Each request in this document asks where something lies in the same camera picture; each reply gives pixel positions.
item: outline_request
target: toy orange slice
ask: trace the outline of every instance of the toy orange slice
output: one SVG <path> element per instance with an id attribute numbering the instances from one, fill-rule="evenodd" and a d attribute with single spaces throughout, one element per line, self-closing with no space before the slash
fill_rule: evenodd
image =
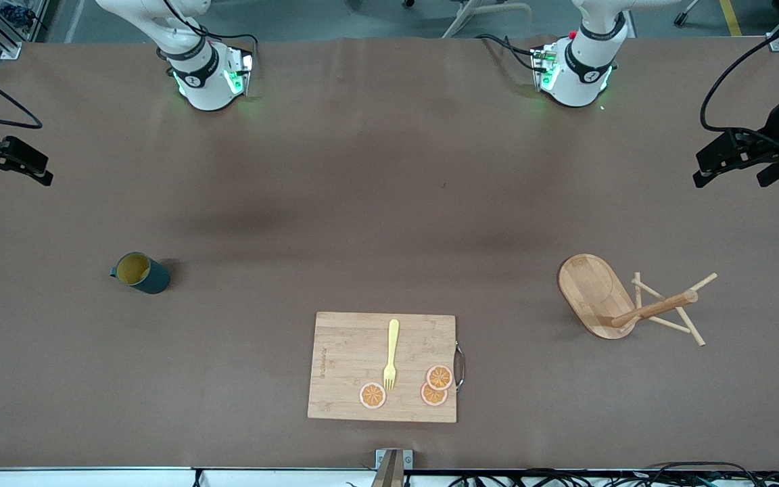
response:
<path id="1" fill-rule="evenodd" d="M 429 387 L 427 382 L 420 388 L 420 398 L 429 406 L 441 406 L 441 404 L 446 402 L 446 397 L 448 396 L 448 391 L 435 391 L 435 389 Z"/>
<path id="2" fill-rule="evenodd" d="M 426 384 L 435 391 L 446 391 L 452 385 L 452 371 L 449 367 L 434 366 L 426 372 Z"/>
<path id="3" fill-rule="evenodd" d="M 369 382 L 359 390 L 359 402 L 369 409 L 383 406 L 387 400 L 387 392 L 377 382 Z"/>

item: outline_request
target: chair leg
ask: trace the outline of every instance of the chair leg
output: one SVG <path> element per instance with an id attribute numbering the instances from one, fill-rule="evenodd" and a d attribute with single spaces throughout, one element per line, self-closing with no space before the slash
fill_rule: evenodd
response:
<path id="1" fill-rule="evenodd" d="M 693 0 L 692 2 L 690 2 L 690 4 L 687 5 L 687 8 L 681 11 L 681 13 L 678 14 L 677 18 L 675 18 L 674 24 L 679 27 L 684 25 L 684 21 L 687 20 L 687 15 L 689 15 L 690 10 L 693 10 L 693 7 L 695 7 L 697 3 L 699 3 L 699 0 Z"/>
<path id="2" fill-rule="evenodd" d="M 483 0 L 467 0 L 467 2 L 462 2 L 458 6 L 458 12 L 455 14 L 455 20 L 452 21 L 452 24 L 449 24 L 449 27 L 446 29 L 446 32 L 444 32 L 441 38 L 446 39 L 448 37 L 455 36 L 455 33 L 464 27 L 464 25 L 467 24 L 467 21 L 472 18 L 473 10 L 479 7 L 482 3 Z"/>

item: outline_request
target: yellow floor line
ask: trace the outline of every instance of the yellow floor line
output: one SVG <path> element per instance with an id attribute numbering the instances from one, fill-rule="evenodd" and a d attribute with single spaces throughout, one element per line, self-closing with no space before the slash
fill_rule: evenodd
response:
<path id="1" fill-rule="evenodd" d="M 732 2 L 720 0 L 720 8 L 723 9 L 723 16 L 726 18 L 730 36 L 741 36 L 741 28 L 738 27 L 738 18 L 735 16 L 735 9 L 732 9 Z"/>

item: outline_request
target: wooden cutting board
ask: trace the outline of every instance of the wooden cutting board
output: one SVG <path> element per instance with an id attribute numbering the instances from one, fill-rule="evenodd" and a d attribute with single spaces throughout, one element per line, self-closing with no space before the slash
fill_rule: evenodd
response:
<path id="1" fill-rule="evenodd" d="M 386 402 L 368 409 L 359 391 L 369 382 L 383 385 L 390 320 L 399 320 L 396 385 Z M 318 312 L 314 327 L 308 416 L 319 419 L 455 423 L 455 387 L 441 406 L 420 398 L 426 372 L 435 365 L 452 369 L 455 317 L 389 315 L 380 312 Z"/>

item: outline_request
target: mug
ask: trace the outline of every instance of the mug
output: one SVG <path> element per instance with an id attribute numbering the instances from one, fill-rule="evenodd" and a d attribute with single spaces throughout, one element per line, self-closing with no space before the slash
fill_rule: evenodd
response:
<path id="1" fill-rule="evenodd" d="M 126 286 L 151 295 L 157 295 L 170 284 L 170 272 L 142 252 L 132 252 L 121 258 L 110 269 L 110 275 Z"/>

